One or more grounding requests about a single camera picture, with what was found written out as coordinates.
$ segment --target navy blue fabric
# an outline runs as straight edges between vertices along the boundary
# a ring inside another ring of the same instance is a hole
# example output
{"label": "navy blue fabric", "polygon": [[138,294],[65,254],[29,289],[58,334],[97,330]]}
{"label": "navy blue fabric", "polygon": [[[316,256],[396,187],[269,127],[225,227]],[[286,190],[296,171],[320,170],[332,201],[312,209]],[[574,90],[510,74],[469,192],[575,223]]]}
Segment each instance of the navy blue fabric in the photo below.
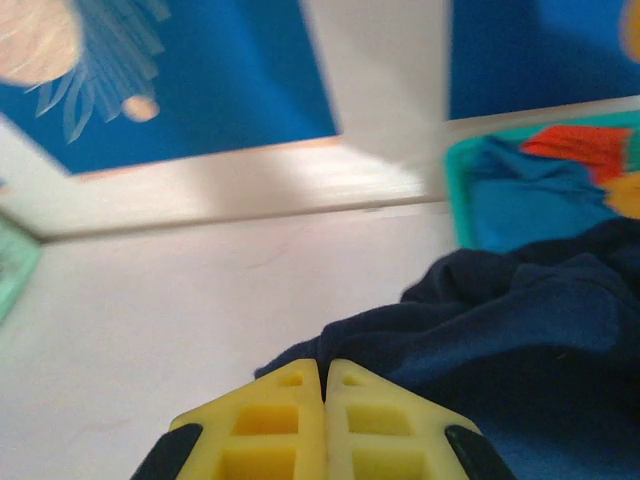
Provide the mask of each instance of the navy blue fabric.
{"label": "navy blue fabric", "polygon": [[347,358],[472,419],[521,480],[640,478],[639,295],[639,221],[460,250],[256,376],[315,358],[325,385]]}
{"label": "navy blue fabric", "polygon": [[574,237],[618,216],[580,163],[527,155],[491,137],[478,147],[469,183],[476,245],[492,252]]}

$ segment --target white wall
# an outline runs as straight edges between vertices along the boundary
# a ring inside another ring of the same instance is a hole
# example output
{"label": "white wall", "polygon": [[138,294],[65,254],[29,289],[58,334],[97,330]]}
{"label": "white wall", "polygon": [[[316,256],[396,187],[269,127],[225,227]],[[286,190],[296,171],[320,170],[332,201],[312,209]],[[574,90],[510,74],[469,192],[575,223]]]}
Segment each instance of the white wall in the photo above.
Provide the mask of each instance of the white wall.
{"label": "white wall", "polygon": [[440,199],[452,142],[496,128],[638,108],[638,99],[445,123],[447,0],[309,0],[338,142],[67,177],[6,120],[0,209],[41,236]]}

